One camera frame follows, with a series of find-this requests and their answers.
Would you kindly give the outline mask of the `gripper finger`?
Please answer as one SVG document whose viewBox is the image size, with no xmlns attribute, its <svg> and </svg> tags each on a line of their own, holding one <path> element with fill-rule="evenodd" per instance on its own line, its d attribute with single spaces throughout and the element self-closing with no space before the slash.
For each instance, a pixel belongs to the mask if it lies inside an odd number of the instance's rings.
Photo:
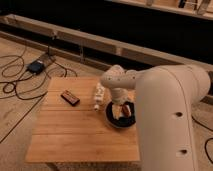
<svg viewBox="0 0 213 171">
<path fill-rule="evenodd" d="M 121 107 L 118 105 L 113 105 L 112 106 L 112 112 L 113 112 L 113 117 L 115 119 L 119 119 L 120 118 L 120 113 L 121 113 Z"/>
<path fill-rule="evenodd" d="M 130 117 L 131 116 L 131 110 L 128 105 L 123 105 L 122 106 L 122 113 L 125 117 Z"/>
</svg>

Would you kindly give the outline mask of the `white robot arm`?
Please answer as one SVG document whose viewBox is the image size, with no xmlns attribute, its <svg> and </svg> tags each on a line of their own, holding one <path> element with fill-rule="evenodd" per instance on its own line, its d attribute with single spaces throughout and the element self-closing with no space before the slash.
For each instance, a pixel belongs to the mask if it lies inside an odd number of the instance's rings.
<svg viewBox="0 0 213 171">
<path fill-rule="evenodd" d="M 100 78 L 113 102 L 135 91 L 142 171 L 198 171 L 191 106 L 209 92 L 208 72 L 197 65 L 161 65 L 125 71 L 114 65 Z"/>
</svg>

